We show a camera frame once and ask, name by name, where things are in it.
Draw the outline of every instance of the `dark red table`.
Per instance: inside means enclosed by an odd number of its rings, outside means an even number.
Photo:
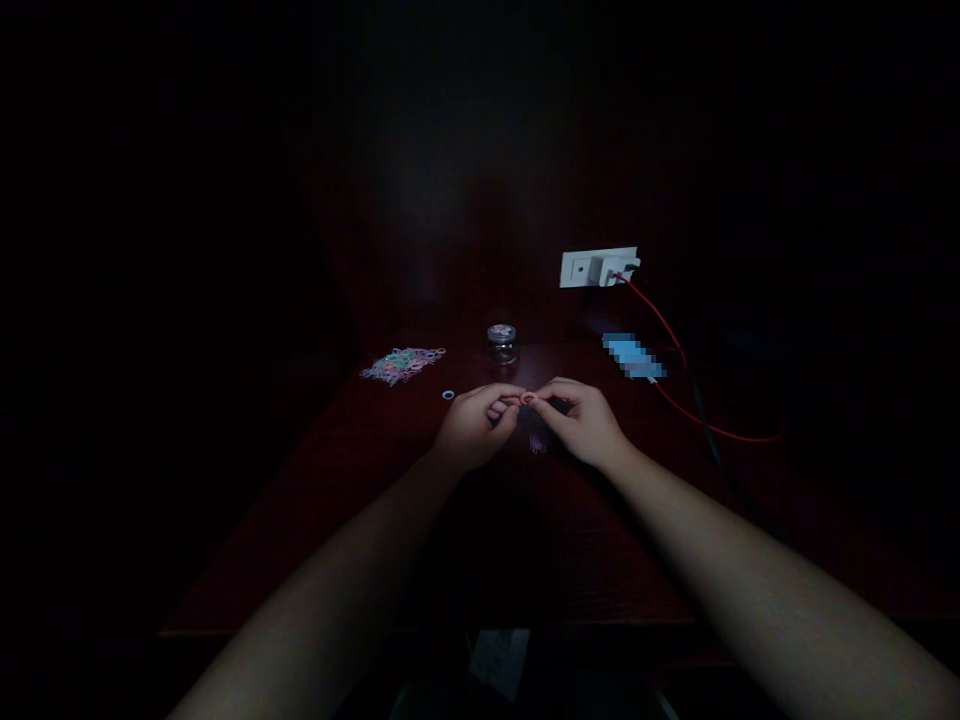
[[[537,388],[555,375],[598,386],[631,440],[721,502],[742,511],[725,481],[646,381],[623,377],[596,344],[527,346],[509,368],[479,348],[451,348],[406,384],[363,379],[362,363],[211,562],[164,635],[235,631],[310,553],[431,444],[449,407],[444,390],[494,381]],[[689,400],[681,378],[665,381]],[[756,432],[769,418],[731,410],[727,426]],[[960,615],[960,598],[875,533],[786,441],[722,441],[729,467],[797,549],[895,618]],[[543,623],[692,623],[690,604],[602,478],[560,449],[532,455],[510,440],[468,476],[438,520],[400,614],[403,627],[528,627]]]

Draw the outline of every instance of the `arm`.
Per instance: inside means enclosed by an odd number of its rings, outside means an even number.
[[[596,388],[556,378],[534,408],[623,494],[727,647],[795,718],[960,717],[947,668],[846,587],[624,437]],[[545,402],[572,405],[564,416]]]
[[[170,717],[333,716],[390,628],[434,519],[507,441],[523,392],[488,385],[458,397],[433,448],[264,603]]]

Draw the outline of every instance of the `pile of rubber bands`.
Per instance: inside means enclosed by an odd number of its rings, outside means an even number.
[[[360,372],[363,377],[372,377],[390,383],[390,387],[400,380],[406,382],[427,365],[433,365],[447,351],[444,348],[424,350],[422,348],[394,348],[393,352],[377,360],[373,367]]]

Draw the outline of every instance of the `cable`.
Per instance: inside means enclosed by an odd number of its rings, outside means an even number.
[[[658,318],[660,318],[660,322],[662,322],[663,326],[667,329],[667,333],[670,335],[670,339],[673,341],[673,344],[675,346],[670,348],[670,350],[675,350],[678,353],[680,353],[680,359],[683,361],[683,369],[688,375],[691,375],[691,382],[693,383],[693,387],[694,387],[694,395],[695,396],[699,395],[700,393],[699,385],[696,382],[696,378],[692,376],[693,371],[690,368],[689,364],[687,363],[687,352],[683,349],[683,346],[680,344],[680,341],[677,339],[676,333],[674,333],[673,328],[670,327],[670,323],[666,321],[666,319],[660,313],[660,310],[657,309],[657,306],[654,305],[653,302],[651,302],[646,295],[640,292],[640,290],[637,288],[636,285],[634,285],[632,282],[627,280],[620,273],[614,273],[614,276],[618,277],[620,280],[623,280],[623,282],[629,285],[630,289],[633,290],[638,296],[640,296],[640,299],[643,300],[650,307],[650,309],[653,310],[654,313],[656,313],[656,316]],[[698,362],[706,365],[707,367],[710,367],[703,360],[700,360],[699,358],[694,358],[694,359],[698,360]],[[779,427],[777,428],[777,432],[774,433],[773,435],[769,435],[766,437],[744,437],[743,435],[737,435],[735,433],[723,430],[722,428],[714,427],[713,425],[708,425],[703,413],[701,413],[701,417],[698,418],[696,415],[686,410],[682,405],[680,405],[680,403],[678,403],[676,400],[670,397],[670,395],[667,394],[667,391],[663,389],[660,383],[654,383],[653,386],[660,391],[660,394],[663,395],[663,397],[666,398],[667,402],[673,405],[673,407],[675,407],[677,410],[682,412],[684,415],[686,415],[688,418],[693,420],[695,423],[699,423],[700,425],[703,425],[705,429],[709,428],[710,430],[717,433],[718,435],[723,435],[724,437],[728,437],[733,440],[739,440],[741,442],[752,442],[752,443],[768,443],[768,442],[773,442],[775,440],[779,440],[781,437],[783,437],[782,419],[780,421]]]
[[[696,402],[697,404],[697,411],[700,414],[700,418],[698,419],[695,416],[691,415],[683,407],[681,407],[676,401],[674,401],[673,398],[667,395],[666,391],[662,387],[660,387],[660,383],[653,381],[653,386],[657,388],[660,391],[660,394],[663,395],[663,397],[666,398],[667,401],[669,401],[669,403],[673,405],[677,410],[682,412],[691,420],[699,423],[703,427],[703,432],[707,438],[707,445],[710,448],[710,455],[713,459],[713,464],[716,466],[717,470],[723,476],[724,480],[727,481],[727,484],[730,486],[730,489],[733,491],[734,497],[737,498],[739,503],[743,505],[743,507],[747,510],[747,512],[753,515],[753,517],[757,521],[757,524],[761,528],[763,528],[768,534],[772,535],[777,540],[782,542],[784,545],[789,545],[784,534],[772,522],[770,522],[770,520],[766,517],[763,511],[760,510],[757,504],[753,502],[750,495],[747,493],[746,490],[744,490],[740,482],[733,475],[731,475],[729,471],[727,471],[726,467],[724,467],[723,460],[720,457],[720,448],[717,447],[717,440],[714,437],[714,432],[716,432],[721,435],[734,438],[736,440],[742,440],[744,442],[772,442],[773,440],[776,440],[783,435],[782,418],[780,421],[780,427],[776,435],[772,435],[769,438],[745,438],[739,435],[734,435],[733,433],[728,433],[725,430],[720,430],[719,428],[713,427],[707,421],[707,411],[706,411],[706,408],[704,407],[703,396],[700,394],[700,383],[697,382],[696,373],[693,372],[692,367],[687,365],[687,353],[684,351],[683,346],[680,344],[679,340],[677,340],[677,336],[673,332],[673,328],[670,327],[669,323],[666,321],[666,319],[663,317],[663,315],[660,313],[657,307],[649,299],[647,299],[647,297],[642,292],[640,292],[640,290],[638,290],[632,282],[630,282],[625,277],[620,275],[620,273],[614,273],[614,275],[620,278],[621,280],[623,280],[623,282],[625,282],[627,285],[629,285],[631,289],[637,295],[639,295],[643,299],[643,301],[647,303],[647,305],[650,306],[650,308],[656,313],[657,317],[660,318],[660,322],[662,322],[664,327],[667,329],[667,332],[670,334],[670,338],[676,344],[675,348],[670,348],[670,349],[676,350],[677,352],[680,353],[680,357],[683,360],[683,368],[684,370],[686,370],[687,376],[690,378],[690,384],[693,388],[693,398],[694,398],[694,402]],[[707,365],[707,363],[705,363],[703,360],[700,360],[699,358],[694,358],[694,359],[698,360],[704,365]]]

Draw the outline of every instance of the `glass jar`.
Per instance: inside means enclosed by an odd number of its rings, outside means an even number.
[[[520,357],[517,329],[513,325],[491,325],[487,328],[487,360],[495,365],[509,365]]]

